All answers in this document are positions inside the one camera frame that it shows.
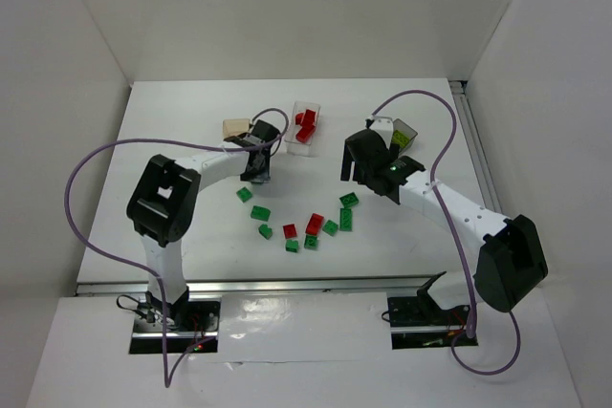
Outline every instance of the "lego brick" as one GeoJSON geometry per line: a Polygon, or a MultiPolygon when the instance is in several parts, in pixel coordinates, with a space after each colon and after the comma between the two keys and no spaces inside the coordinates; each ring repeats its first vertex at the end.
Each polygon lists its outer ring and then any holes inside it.
{"type": "Polygon", "coordinates": [[[249,132],[251,121],[248,118],[224,119],[223,139],[249,132]]]}
{"type": "Polygon", "coordinates": [[[330,236],[334,236],[338,231],[338,224],[332,220],[328,220],[323,226],[323,231],[325,231],[330,236]]]}
{"type": "Polygon", "coordinates": [[[313,136],[315,133],[315,125],[309,124],[307,126],[302,126],[302,129],[295,135],[295,138],[302,143],[306,143],[309,138],[313,136]]]}
{"type": "Polygon", "coordinates": [[[259,234],[261,234],[266,239],[270,239],[272,238],[272,229],[266,224],[262,224],[259,226],[259,234]]]}
{"type": "Polygon", "coordinates": [[[294,224],[284,225],[283,232],[285,233],[285,239],[291,239],[297,237],[297,229],[294,224]]]}
{"type": "Polygon", "coordinates": [[[353,231],[353,211],[351,209],[340,210],[340,231],[353,231]]]}
{"type": "Polygon", "coordinates": [[[263,222],[268,222],[268,220],[270,219],[270,210],[266,207],[254,205],[251,211],[251,218],[255,220],[261,220],[263,222]]]}
{"type": "Polygon", "coordinates": [[[304,248],[308,248],[310,250],[317,250],[318,239],[317,236],[312,236],[310,234],[306,235],[306,239],[304,240],[304,248]]]}
{"type": "Polygon", "coordinates": [[[322,215],[313,214],[306,226],[306,234],[310,234],[312,236],[317,236],[323,226],[323,221],[325,219],[322,215]]]}
{"type": "Polygon", "coordinates": [[[349,209],[354,205],[359,204],[360,200],[357,198],[355,193],[349,193],[348,195],[340,196],[340,202],[345,209],[349,209]]]}
{"type": "Polygon", "coordinates": [[[393,131],[393,137],[391,138],[391,142],[397,143],[400,146],[400,149],[404,150],[410,143],[410,138],[402,131],[398,131],[396,129],[395,131],[393,131]]]}
{"type": "Polygon", "coordinates": [[[294,239],[288,240],[285,243],[285,250],[287,250],[288,252],[297,253],[297,251],[299,250],[299,242],[294,239]]]}
{"type": "Polygon", "coordinates": [[[236,191],[236,195],[238,195],[238,198],[240,198],[240,201],[242,201],[243,203],[247,202],[250,198],[252,198],[252,193],[246,186],[236,191]]]}
{"type": "Polygon", "coordinates": [[[314,126],[316,117],[317,117],[317,112],[315,112],[314,110],[306,109],[301,125],[302,126],[314,126]]]}

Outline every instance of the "black bracket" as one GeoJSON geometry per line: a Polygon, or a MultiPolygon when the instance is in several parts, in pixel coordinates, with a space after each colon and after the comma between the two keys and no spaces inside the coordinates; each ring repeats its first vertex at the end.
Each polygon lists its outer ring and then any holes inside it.
{"type": "Polygon", "coordinates": [[[377,195],[386,196],[393,203],[400,203],[400,185],[406,178],[425,167],[410,157],[397,158],[384,143],[383,138],[370,129],[363,129],[344,142],[344,155],[340,179],[348,182],[351,167],[355,163],[353,181],[365,184],[377,195]]]}
{"type": "Polygon", "coordinates": [[[189,229],[199,189],[200,174],[164,155],[155,155],[144,168],[130,198],[127,217],[139,234],[166,247],[181,239],[189,229]]]}

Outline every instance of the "green lego brick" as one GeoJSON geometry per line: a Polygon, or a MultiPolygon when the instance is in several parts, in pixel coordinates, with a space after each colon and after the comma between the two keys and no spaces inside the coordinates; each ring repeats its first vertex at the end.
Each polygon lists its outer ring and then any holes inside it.
{"type": "Polygon", "coordinates": [[[311,236],[310,234],[307,234],[306,239],[304,240],[304,248],[309,248],[310,250],[317,250],[317,245],[317,236],[311,236]]]}
{"type": "Polygon", "coordinates": [[[270,210],[266,207],[254,205],[251,211],[251,218],[255,220],[261,220],[263,222],[268,222],[268,220],[270,219],[270,210]]]}
{"type": "Polygon", "coordinates": [[[340,210],[340,231],[353,231],[353,211],[351,209],[340,210]]]}
{"type": "Polygon", "coordinates": [[[252,193],[246,186],[236,191],[236,195],[238,195],[238,198],[240,198],[240,201],[242,201],[243,203],[247,202],[250,198],[252,198],[252,193]]]}
{"type": "Polygon", "coordinates": [[[288,252],[297,253],[299,250],[299,242],[294,239],[288,239],[285,243],[285,250],[288,252]]]}
{"type": "Polygon", "coordinates": [[[325,231],[330,236],[334,236],[338,231],[338,224],[332,220],[328,220],[323,226],[323,231],[325,231]]]}
{"type": "Polygon", "coordinates": [[[360,200],[358,200],[357,195],[355,193],[349,193],[348,195],[340,196],[340,202],[342,203],[345,209],[349,209],[354,205],[359,204],[360,200]]]}
{"type": "Polygon", "coordinates": [[[266,239],[270,239],[272,238],[272,229],[266,224],[262,224],[259,226],[259,234],[261,234],[266,239]]]}
{"type": "Polygon", "coordinates": [[[398,131],[396,129],[395,131],[393,131],[393,137],[391,138],[391,142],[399,145],[400,149],[404,150],[405,147],[410,143],[410,138],[402,131],[398,131]]]}

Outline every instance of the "wire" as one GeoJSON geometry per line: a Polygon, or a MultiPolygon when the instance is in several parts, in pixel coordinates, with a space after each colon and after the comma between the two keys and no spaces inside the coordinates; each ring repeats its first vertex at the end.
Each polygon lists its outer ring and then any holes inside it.
{"type": "MultiPolygon", "coordinates": [[[[429,171],[429,181],[431,182],[433,193],[435,194],[436,199],[438,200],[438,203],[440,204],[440,207],[442,208],[442,212],[444,213],[444,216],[447,220],[448,228],[450,229],[450,234],[452,235],[452,239],[455,243],[455,246],[457,247],[457,252],[459,252],[459,258],[461,259],[461,266],[466,276],[466,284],[468,285],[468,295],[470,297],[470,313],[468,314],[468,323],[466,324],[465,335],[468,338],[474,338],[476,336],[476,325],[478,323],[478,313],[476,311],[476,295],[474,293],[474,285],[471,281],[470,267],[468,266],[468,259],[466,257],[466,252],[463,250],[463,246],[461,245],[461,240],[459,239],[459,233],[457,232],[455,223],[454,221],[452,221],[452,217],[450,216],[450,212],[448,211],[447,204],[445,203],[444,198],[442,198],[442,194],[440,193],[440,190],[438,189],[438,185],[436,184],[436,181],[435,181],[436,170],[438,169],[438,164],[440,164],[440,161],[442,160],[444,155],[447,153],[448,149],[450,148],[450,145],[455,139],[455,135],[457,134],[457,116],[455,116],[455,113],[452,110],[452,107],[450,106],[448,102],[446,102],[443,98],[439,97],[438,95],[431,93],[430,91],[425,91],[425,90],[402,91],[398,93],[397,95],[390,97],[385,102],[383,102],[374,112],[372,112],[372,115],[377,115],[380,112],[380,110],[382,110],[384,107],[386,107],[388,104],[393,102],[398,97],[408,96],[408,95],[424,95],[424,96],[432,97],[436,99],[437,101],[439,101],[440,103],[442,103],[447,108],[448,112],[450,113],[450,119],[452,121],[452,128],[450,130],[450,136],[448,137],[447,143],[444,145],[444,147],[442,148],[442,150],[436,157],[435,161],[433,162],[433,165],[431,166],[431,169],[429,171]]],[[[452,355],[455,357],[457,362],[459,362],[459,364],[466,370],[472,373],[476,373],[477,375],[484,375],[484,376],[499,375],[500,373],[503,373],[506,370],[508,370],[510,367],[512,367],[514,363],[516,362],[516,359],[518,358],[518,354],[520,353],[520,330],[518,329],[518,324],[516,323],[516,319],[514,318],[514,315],[511,312],[510,312],[510,315],[514,323],[514,329],[516,330],[516,350],[514,351],[513,358],[510,360],[508,364],[506,364],[499,370],[494,370],[491,372],[482,372],[480,370],[473,369],[472,367],[466,365],[464,362],[462,362],[459,359],[454,349],[455,342],[460,335],[455,336],[455,338],[452,340],[452,343],[450,345],[450,349],[452,350],[452,355]]]]}
{"type": "Polygon", "coordinates": [[[506,370],[508,370],[510,367],[512,367],[514,365],[514,363],[518,359],[518,355],[520,354],[520,345],[521,345],[520,329],[518,328],[518,323],[516,322],[516,317],[514,317],[513,312],[512,311],[508,312],[508,315],[513,320],[514,331],[516,332],[516,349],[514,350],[513,358],[511,358],[510,361],[506,365],[504,365],[503,367],[501,367],[501,368],[499,368],[497,370],[491,370],[489,372],[486,372],[486,371],[483,371],[483,370],[476,370],[475,368],[472,368],[468,364],[464,363],[464,361],[461,360],[461,358],[459,358],[459,355],[457,355],[457,350],[455,349],[455,345],[457,343],[457,340],[461,336],[466,334],[465,332],[463,332],[463,333],[459,333],[459,334],[455,335],[455,337],[452,338],[452,342],[450,343],[450,351],[452,352],[452,356],[455,357],[455,360],[457,360],[459,365],[461,365],[463,368],[465,368],[469,372],[472,372],[472,373],[474,373],[476,375],[481,375],[481,376],[500,375],[500,374],[504,373],[506,370]]]}
{"type": "MultiPolygon", "coordinates": [[[[274,108],[270,108],[270,109],[264,109],[261,112],[259,112],[257,115],[255,115],[251,120],[252,121],[256,121],[259,117],[261,117],[264,114],[267,114],[268,112],[275,112],[276,110],[274,108]]],[[[276,145],[276,150],[274,150],[271,154],[270,154],[270,158],[273,157],[274,155],[276,155],[276,152],[278,151],[278,149],[280,148],[280,144],[283,142],[283,135],[278,137],[278,144],[276,145]]]]}
{"type": "Polygon", "coordinates": [[[117,307],[120,310],[131,311],[134,314],[136,314],[140,319],[145,319],[146,320],[146,314],[138,309],[138,307],[141,305],[141,302],[139,300],[137,300],[136,298],[134,298],[133,296],[130,296],[130,295],[119,295],[117,297],[117,300],[115,300],[115,303],[117,304],[117,307]],[[122,298],[127,298],[128,300],[131,300],[131,301],[135,302],[136,303],[136,308],[134,310],[132,310],[131,308],[126,308],[125,306],[123,306],[121,304],[121,302],[120,302],[120,300],[122,298]]]}
{"type": "Polygon", "coordinates": [[[466,322],[461,318],[461,316],[457,312],[455,311],[451,311],[451,312],[452,312],[452,315],[454,315],[457,318],[457,320],[461,322],[461,327],[462,329],[464,329],[466,327],[466,322]]]}
{"type": "Polygon", "coordinates": [[[261,150],[263,148],[268,148],[268,147],[272,146],[278,140],[282,140],[283,136],[285,135],[285,133],[289,129],[289,117],[287,117],[287,114],[285,114],[282,110],[276,109],[276,108],[267,109],[267,110],[261,112],[258,115],[261,115],[261,114],[263,114],[265,112],[278,112],[280,115],[282,115],[283,118],[285,118],[285,128],[278,135],[278,137],[276,139],[273,139],[273,140],[271,140],[269,142],[262,143],[261,145],[255,145],[253,147],[239,147],[239,148],[226,148],[226,149],[222,149],[222,148],[219,148],[219,147],[210,147],[210,146],[207,146],[207,145],[199,145],[197,143],[182,142],[182,141],[179,141],[179,140],[147,139],[147,138],[134,138],[134,139],[116,140],[114,142],[106,143],[106,144],[98,147],[97,149],[93,150],[89,154],[87,154],[76,165],[75,169],[70,173],[70,176],[68,177],[68,181],[66,182],[66,188],[64,190],[64,212],[66,214],[66,219],[68,220],[68,225],[70,226],[70,229],[73,231],[73,233],[75,233],[76,237],[80,240],[80,242],[83,243],[88,248],[90,248],[91,250],[93,250],[94,252],[98,253],[99,255],[102,255],[103,257],[109,258],[109,259],[114,260],[116,262],[124,263],[126,265],[129,265],[130,267],[139,268],[139,269],[142,269],[142,270],[148,272],[149,274],[151,274],[155,278],[155,280],[157,281],[158,285],[160,286],[160,294],[162,296],[162,318],[163,318],[163,321],[162,321],[162,359],[163,359],[163,362],[164,362],[164,385],[165,385],[166,388],[170,387],[170,384],[172,383],[172,377],[174,376],[174,371],[176,370],[176,368],[179,365],[179,363],[181,363],[183,358],[185,358],[185,356],[187,354],[192,352],[195,349],[195,347],[197,347],[200,344],[203,344],[203,343],[205,343],[207,341],[210,341],[211,339],[213,339],[213,337],[208,337],[208,338],[202,339],[202,340],[196,342],[193,345],[187,346],[185,351],[181,354],[181,356],[179,356],[177,361],[174,363],[174,366],[172,367],[172,369],[170,371],[168,371],[168,348],[167,348],[167,328],[168,327],[167,327],[167,320],[166,320],[166,318],[168,317],[168,305],[167,305],[167,302],[166,302],[165,288],[164,288],[164,282],[162,281],[162,278],[157,273],[157,271],[155,271],[154,269],[148,267],[147,265],[143,265],[141,263],[137,263],[137,262],[133,262],[131,260],[127,260],[125,258],[121,258],[121,257],[119,257],[117,255],[113,255],[112,253],[107,252],[106,250],[103,250],[103,249],[99,248],[98,246],[96,246],[93,243],[91,243],[89,241],[89,239],[87,239],[87,237],[85,237],[83,235],[83,233],[80,232],[80,230],[77,227],[77,224],[75,223],[75,219],[73,218],[72,210],[70,208],[70,193],[72,191],[73,183],[75,181],[75,178],[77,177],[78,172],[95,155],[97,155],[98,153],[103,152],[104,150],[107,150],[109,148],[114,148],[114,147],[116,147],[118,145],[125,145],[125,144],[128,144],[128,143],[161,143],[161,144],[166,144],[166,145],[177,145],[177,146],[180,146],[180,147],[194,148],[194,149],[197,149],[197,150],[206,150],[206,151],[209,151],[209,152],[224,152],[225,151],[225,152],[228,152],[228,153],[252,152],[252,151],[256,151],[256,150],[261,150]]]}

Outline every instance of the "red lego brick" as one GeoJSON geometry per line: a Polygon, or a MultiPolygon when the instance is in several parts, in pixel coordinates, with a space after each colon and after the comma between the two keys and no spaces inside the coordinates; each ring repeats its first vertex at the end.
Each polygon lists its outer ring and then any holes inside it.
{"type": "Polygon", "coordinates": [[[294,224],[284,225],[283,232],[285,233],[285,239],[291,239],[297,237],[297,230],[294,224]]]}
{"type": "Polygon", "coordinates": [[[325,218],[322,215],[313,214],[310,218],[310,222],[308,222],[308,226],[306,226],[306,234],[317,236],[323,226],[324,220],[325,218]]]}
{"type": "Polygon", "coordinates": [[[310,126],[315,124],[315,118],[317,117],[317,112],[314,110],[306,109],[306,113],[304,114],[304,118],[302,119],[302,126],[310,126]]]}
{"type": "Polygon", "coordinates": [[[315,133],[315,125],[309,124],[308,126],[302,126],[302,129],[295,135],[295,138],[302,143],[306,143],[309,138],[315,133]]]}

